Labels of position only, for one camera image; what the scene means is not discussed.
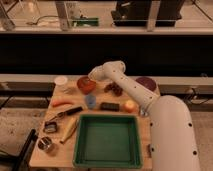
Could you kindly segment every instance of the red object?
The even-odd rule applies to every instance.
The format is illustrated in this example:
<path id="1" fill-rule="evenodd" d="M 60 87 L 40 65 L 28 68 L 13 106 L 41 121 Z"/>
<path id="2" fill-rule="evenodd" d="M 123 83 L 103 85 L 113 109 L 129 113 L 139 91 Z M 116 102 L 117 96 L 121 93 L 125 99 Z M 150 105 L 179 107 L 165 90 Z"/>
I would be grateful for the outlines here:
<path id="1" fill-rule="evenodd" d="M 78 79 L 77 86 L 83 94 L 87 95 L 95 89 L 96 82 L 90 80 L 88 76 L 83 76 Z"/>
<path id="2" fill-rule="evenodd" d="M 136 81 L 151 91 L 155 91 L 157 87 L 155 81 L 149 77 L 139 77 Z"/>

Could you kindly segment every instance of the black handle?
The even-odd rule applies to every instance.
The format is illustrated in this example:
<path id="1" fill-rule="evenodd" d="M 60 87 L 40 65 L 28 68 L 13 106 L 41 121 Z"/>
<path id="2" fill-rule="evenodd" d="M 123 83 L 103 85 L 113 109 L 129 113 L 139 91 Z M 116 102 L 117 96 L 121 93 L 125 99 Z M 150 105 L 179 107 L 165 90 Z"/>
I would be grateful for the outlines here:
<path id="1" fill-rule="evenodd" d="M 82 111 L 83 110 L 83 108 L 81 107 L 81 106 L 79 106 L 79 107 L 75 107 L 75 108 L 72 108 L 72 109 L 70 109 L 70 110 L 67 110 L 67 111 L 65 111 L 66 112 L 66 114 L 69 116 L 69 115 L 72 115 L 72 114 L 74 114 L 74 113 L 76 113 L 76 112 L 80 112 L 80 111 Z"/>

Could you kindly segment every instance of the pink food item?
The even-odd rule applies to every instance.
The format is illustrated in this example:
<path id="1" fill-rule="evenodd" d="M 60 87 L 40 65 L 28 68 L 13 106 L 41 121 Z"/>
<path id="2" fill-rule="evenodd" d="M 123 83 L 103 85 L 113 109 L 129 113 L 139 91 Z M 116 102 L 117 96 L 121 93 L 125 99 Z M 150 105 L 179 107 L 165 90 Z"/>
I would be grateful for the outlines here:
<path id="1" fill-rule="evenodd" d="M 157 87 L 155 81 L 149 77 L 139 77 L 136 81 L 151 91 L 155 91 Z"/>
<path id="2" fill-rule="evenodd" d="M 70 99 L 65 99 L 65 98 L 53 99 L 51 102 L 52 107 L 57 107 L 57 106 L 61 106 L 64 104 L 74 104 L 74 103 Z"/>

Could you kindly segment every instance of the black object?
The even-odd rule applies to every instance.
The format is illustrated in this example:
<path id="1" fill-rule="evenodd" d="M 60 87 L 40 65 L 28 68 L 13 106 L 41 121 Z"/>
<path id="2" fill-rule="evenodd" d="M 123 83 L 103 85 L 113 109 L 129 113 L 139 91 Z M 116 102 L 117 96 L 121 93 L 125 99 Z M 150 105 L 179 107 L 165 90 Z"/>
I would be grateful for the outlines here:
<path id="1" fill-rule="evenodd" d="M 75 107 L 75 108 L 66 110 L 66 111 L 64 111 L 64 112 L 60 112 L 60 113 L 56 114 L 52 119 L 50 119 L 50 120 L 47 121 L 47 122 L 51 122 L 51 121 L 53 121 L 53 120 L 55 120 L 55 119 L 62 118 L 62 117 L 64 117 L 64 116 L 66 116 L 66 115 L 68 115 L 68 116 L 69 116 L 69 115 L 72 115 L 72 114 L 74 114 L 74 113 L 76 113 L 76 112 L 80 112 L 80 111 L 82 111 L 82 110 L 83 110 L 83 108 L 82 108 L 81 106 L 79 106 L 79 107 Z"/>
<path id="2" fill-rule="evenodd" d="M 156 26 L 174 26 L 185 0 L 162 0 Z M 112 18 L 116 26 L 145 26 L 152 0 L 118 1 Z"/>
<path id="3" fill-rule="evenodd" d="M 118 103 L 101 103 L 101 110 L 119 111 L 120 105 Z"/>
<path id="4" fill-rule="evenodd" d="M 19 170 L 19 166 L 25 156 L 25 153 L 28 149 L 28 147 L 30 146 L 30 143 L 32 141 L 36 141 L 37 140 L 37 136 L 35 135 L 36 131 L 35 129 L 32 129 L 27 137 L 27 140 L 24 143 L 24 146 L 22 147 L 21 152 L 19 153 L 18 156 L 13 156 L 13 155 L 0 155 L 0 164 L 6 164 L 6 163 L 12 163 L 13 167 L 11 171 L 18 171 Z"/>

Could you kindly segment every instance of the white cup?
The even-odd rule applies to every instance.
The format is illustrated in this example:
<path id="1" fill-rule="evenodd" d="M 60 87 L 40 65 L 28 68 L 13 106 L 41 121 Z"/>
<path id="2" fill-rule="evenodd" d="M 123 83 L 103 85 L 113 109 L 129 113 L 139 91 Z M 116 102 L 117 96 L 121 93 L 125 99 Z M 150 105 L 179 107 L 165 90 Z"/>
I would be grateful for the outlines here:
<path id="1" fill-rule="evenodd" d="M 56 87 L 59 89 L 59 91 L 66 91 L 68 89 L 68 78 L 66 76 L 57 76 L 54 79 L 54 83 Z"/>

